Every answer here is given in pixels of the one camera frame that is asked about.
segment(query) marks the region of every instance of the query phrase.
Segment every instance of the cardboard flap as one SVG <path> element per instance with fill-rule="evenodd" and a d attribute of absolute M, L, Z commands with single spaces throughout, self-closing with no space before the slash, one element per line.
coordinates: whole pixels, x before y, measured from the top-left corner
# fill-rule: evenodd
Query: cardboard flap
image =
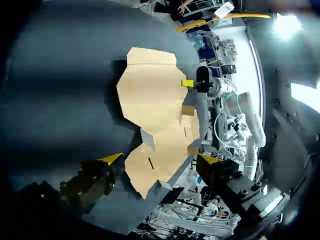
<path fill-rule="evenodd" d="M 127 64 L 161 64 L 176 66 L 177 59 L 173 53 L 147 48 L 133 47 L 126 55 Z"/>
<path fill-rule="evenodd" d="M 188 146 L 199 138 L 193 106 L 184 106 L 186 76 L 172 53 L 132 48 L 117 84 L 123 116 L 141 127 L 143 144 L 125 160 L 132 186 L 143 198 L 156 181 L 166 182 L 185 162 Z"/>

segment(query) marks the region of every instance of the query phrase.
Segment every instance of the ceiling light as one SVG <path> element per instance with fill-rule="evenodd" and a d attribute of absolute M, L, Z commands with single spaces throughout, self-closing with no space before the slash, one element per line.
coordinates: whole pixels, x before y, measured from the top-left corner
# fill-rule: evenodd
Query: ceiling light
<path fill-rule="evenodd" d="M 302 29 L 299 19 L 295 15 L 282 16 L 277 13 L 273 30 L 282 39 L 289 39 L 293 34 Z"/>
<path fill-rule="evenodd" d="M 291 96 L 320 113 L 320 94 L 317 89 L 291 83 Z"/>

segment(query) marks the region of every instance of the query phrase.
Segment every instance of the person's hand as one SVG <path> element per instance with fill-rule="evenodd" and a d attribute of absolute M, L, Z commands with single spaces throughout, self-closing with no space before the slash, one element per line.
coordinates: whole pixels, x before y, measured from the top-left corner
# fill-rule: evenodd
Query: person's hand
<path fill-rule="evenodd" d="M 180 5 L 180 7 L 178 7 L 178 13 L 183 15 L 185 13 L 185 9 L 186 9 L 186 5 L 184 5 L 183 3 Z"/>

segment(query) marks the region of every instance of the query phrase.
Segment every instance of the screw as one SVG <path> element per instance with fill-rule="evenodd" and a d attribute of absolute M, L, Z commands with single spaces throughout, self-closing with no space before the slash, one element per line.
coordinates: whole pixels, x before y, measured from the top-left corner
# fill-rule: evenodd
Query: screw
<path fill-rule="evenodd" d="M 256 185 L 257 187 L 261 187 L 261 186 L 262 186 L 262 182 L 257 181 L 257 182 L 255 183 L 255 185 Z"/>
<path fill-rule="evenodd" d="M 241 193 L 242 195 L 247 195 L 247 194 L 248 194 L 248 191 L 247 191 L 246 189 L 242 189 L 242 190 L 240 191 L 240 193 Z"/>

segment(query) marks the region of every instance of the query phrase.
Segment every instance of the bright light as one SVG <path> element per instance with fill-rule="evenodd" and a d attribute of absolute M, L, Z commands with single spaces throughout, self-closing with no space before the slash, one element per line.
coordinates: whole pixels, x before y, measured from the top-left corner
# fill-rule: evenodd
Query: bright light
<path fill-rule="evenodd" d="M 267 195 L 268 194 L 268 184 L 266 184 L 263 188 L 263 196 Z"/>
<path fill-rule="evenodd" d="M 282 16 L 277 13 L 273 30 L 282 39 L 289 39 L 293 34 L 301 30 L 301 23 L 295 15 Z"/>
<path fill-rule="evenodd" d="M 254 61 L 255 61 L 255 66 L 256 66 L 256 71 L 258 73 L 258 79 L 259 79 L 259 88 L 260 88 L 260 118 L 262 119 L 263 116 L 263 111 L 264 111 L 264 99 L 263 99 L 263 92 L 262 92 L 262 79 L 261 79 L 261 73 L 260 73 L 260 68 L 259 68 L 259 63 L 258 63 L 258 58 L 256 54 L 256 50 L 254 48 L 254 45 L 252 44 L 251 39 L 249 40 L 249 44 L 253 53 Z"/>
<path fill-rule="evenodd" d="M 320 113 L 320 94 L 315 88 L 291 83 L 291 96 Z"/>

